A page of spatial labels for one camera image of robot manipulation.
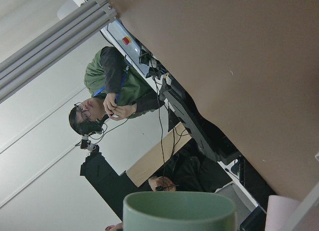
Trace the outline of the red emergency stop button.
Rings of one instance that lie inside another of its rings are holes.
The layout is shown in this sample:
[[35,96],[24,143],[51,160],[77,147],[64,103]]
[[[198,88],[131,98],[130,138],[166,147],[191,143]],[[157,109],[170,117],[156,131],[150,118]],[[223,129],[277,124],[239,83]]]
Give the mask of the red emergency stop button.
[[131,40],[128,36],[125,36],[122,38],[122,42],[125,44],[125,45],[128,45],[131,43]]

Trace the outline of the person in green vest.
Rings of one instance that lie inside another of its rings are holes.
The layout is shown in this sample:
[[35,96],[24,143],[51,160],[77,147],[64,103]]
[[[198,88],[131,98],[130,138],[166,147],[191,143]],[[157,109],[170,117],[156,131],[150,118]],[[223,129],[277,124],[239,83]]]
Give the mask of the person in green vest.
[[115,47],[104,47],[87,65],[84,85],[91,98],[76,103],[69,123],[79,135],[101,132],[107,119],[122,120],[153,112],[164,105],[149,83]]

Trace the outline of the green cup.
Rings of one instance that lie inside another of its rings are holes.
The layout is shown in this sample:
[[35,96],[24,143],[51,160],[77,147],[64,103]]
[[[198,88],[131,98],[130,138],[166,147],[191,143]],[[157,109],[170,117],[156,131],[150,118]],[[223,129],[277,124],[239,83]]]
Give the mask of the green cup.
[[204,192],[138,192],[123,205],[125,231],[234,231],[236,207]]

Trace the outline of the pink cup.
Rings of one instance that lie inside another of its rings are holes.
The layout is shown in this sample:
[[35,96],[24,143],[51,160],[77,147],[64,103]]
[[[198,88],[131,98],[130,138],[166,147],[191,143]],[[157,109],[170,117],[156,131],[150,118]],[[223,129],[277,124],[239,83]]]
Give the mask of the pink cup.
[[268,199],[265,231],[280,231],[292,213],[300,205],[300,201],[270,195]]

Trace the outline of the grey aluminium frame post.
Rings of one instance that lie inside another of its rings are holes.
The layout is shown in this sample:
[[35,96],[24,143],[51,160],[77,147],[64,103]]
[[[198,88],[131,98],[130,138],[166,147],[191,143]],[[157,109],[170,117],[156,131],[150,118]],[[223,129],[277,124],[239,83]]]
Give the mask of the grey aluminium frame post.
[[117,12],[108,0],[88,0],[0,64],[3,102],[108,23]]

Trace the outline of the person in black jacket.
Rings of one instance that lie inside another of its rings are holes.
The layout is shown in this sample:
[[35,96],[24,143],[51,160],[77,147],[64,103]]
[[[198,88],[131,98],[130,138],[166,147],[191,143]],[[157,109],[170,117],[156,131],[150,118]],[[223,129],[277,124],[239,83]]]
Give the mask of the person in black jacket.
[[151,190],[211,192],[223,188],[232,179],[216,162],[204,156],[194,139],[189,140],[149,179]]

